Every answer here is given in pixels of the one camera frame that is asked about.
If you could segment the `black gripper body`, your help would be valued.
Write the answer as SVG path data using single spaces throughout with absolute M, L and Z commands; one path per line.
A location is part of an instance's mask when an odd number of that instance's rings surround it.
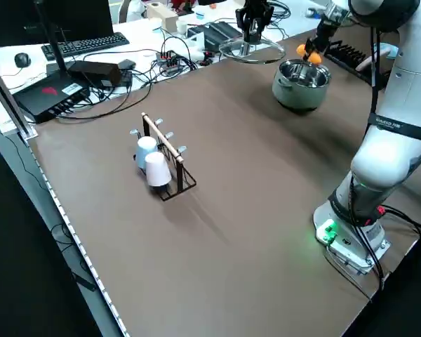
M 315 49 L 326 49 L 337 30 L 338 24 L 336 22 L 326 19 L 321 20 L 314 37 Z
M 243 9 L 250 16 L 263 16 L 269 11 L 269 4 L 265 0 L 245 0 Z

